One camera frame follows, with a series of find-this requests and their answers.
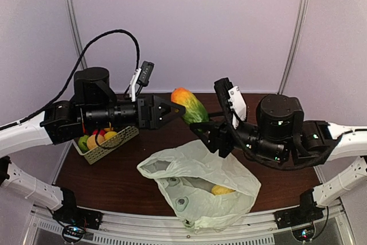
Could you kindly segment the green orange papaya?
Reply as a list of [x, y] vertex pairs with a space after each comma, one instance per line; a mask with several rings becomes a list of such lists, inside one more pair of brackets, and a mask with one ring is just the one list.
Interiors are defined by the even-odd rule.
[[209, 114], [204, 105], [186, 88], [176, 88], [171, 93], [171, 101], [185, 107], [182, 119], [187, 125], [209, 121]]

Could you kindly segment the pale green plastic bag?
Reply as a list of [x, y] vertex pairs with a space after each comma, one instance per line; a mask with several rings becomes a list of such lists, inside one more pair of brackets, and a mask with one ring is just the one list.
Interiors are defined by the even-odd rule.
[[[190, 231], [222, 231], [247, 215], [261, 183], [233, 154], [221, 158], [200, 141], [158, 151], [138, 164], [154, 180], [176, 217]], [[215, 196], [221, 185], [235, 192]]]

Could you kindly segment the peach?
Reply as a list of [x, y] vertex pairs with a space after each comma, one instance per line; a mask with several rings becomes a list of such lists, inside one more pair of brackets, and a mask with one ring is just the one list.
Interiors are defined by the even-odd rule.
[[105, 139], [102, 135], [92, 135], [87, 139], [87, 148], [88, 150], [93, 150], [98, 144], [102, 144], [104, 141]]

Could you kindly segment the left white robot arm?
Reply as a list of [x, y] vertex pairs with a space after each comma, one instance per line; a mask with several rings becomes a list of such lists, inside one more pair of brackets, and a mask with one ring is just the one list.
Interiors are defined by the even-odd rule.
[[52, 103], [31, 119], [1, 127], [2, 187], [53, 211], [59, 210], [69, 224], [77, 224], [83, 213], [73, 192], [21, 172], [9, 154], [35, 146], [58, 145], [108, 127], [156, 130], [185, 113], [184, 106], [155, 95], [136, 96], [131, 92], [128, 99], [119, 100], [110, 88], [109, 78], [109, 71], [102, 67], [77, 71], [71, 100]]

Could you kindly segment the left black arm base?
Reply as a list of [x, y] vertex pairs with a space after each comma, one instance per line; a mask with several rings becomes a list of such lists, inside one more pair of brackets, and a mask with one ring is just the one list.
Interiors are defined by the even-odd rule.
[[99, 211], [78, 207], [74, 193], [67, 188], [60, 189], [63, 199], [61, 200], [61, 207], [53, 211], [53, 218], [66, 224], [98, 230], [103, 214]]

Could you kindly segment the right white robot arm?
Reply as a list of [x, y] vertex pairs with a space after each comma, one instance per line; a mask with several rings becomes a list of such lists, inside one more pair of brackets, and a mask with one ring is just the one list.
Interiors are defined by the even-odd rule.
[[366, 179], [366, 128], [322, 120], [305, 120], [297, 98], [269, 94], [256, 109], [256, 123], [247, 122], [246, 105], [237, 92], [219, 96], [221, 122], [191, 97], [185, 122], [211, 152], [226, 157], [234, 148], [275, 170], [300, 170], [343, 157], [356, 160], [329, 182], [301, 194], [294, 218], [305, 223], [332, 201]]

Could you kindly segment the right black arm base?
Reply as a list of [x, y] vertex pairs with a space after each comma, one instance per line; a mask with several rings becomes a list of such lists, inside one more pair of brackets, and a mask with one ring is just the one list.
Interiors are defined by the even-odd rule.
[[314, 189], [312, 188], [300, 195], [298, 207], [284, 209], [274, 213], [278, 229], [311, 223], [323, 218], [324, 208], [317, 207], [317, 203], [313, 198], [313, 191]]

